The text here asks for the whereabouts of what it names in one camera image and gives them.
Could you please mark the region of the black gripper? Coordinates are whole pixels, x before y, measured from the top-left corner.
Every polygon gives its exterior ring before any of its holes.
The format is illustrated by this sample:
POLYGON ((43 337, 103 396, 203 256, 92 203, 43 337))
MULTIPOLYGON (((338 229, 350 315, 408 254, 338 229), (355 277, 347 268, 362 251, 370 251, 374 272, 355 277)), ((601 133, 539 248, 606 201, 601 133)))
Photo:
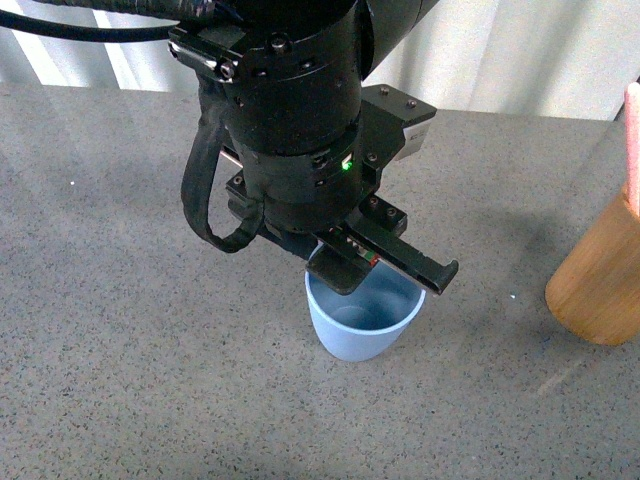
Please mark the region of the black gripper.
MULTIPOLYGON (((263 227, 283 234, 312 234, 342 223, 373 189, 364 164, 362 132, 337 130, 233 131, 230 147, 243 165, 241 224, 224 239, 224 251, 245 248, 263 227)), ((352 294, 384 262, 441 295, 459 263, 441 265, 382 227, 344 227, 329 232, 306 270, 340 295, 352 294)))

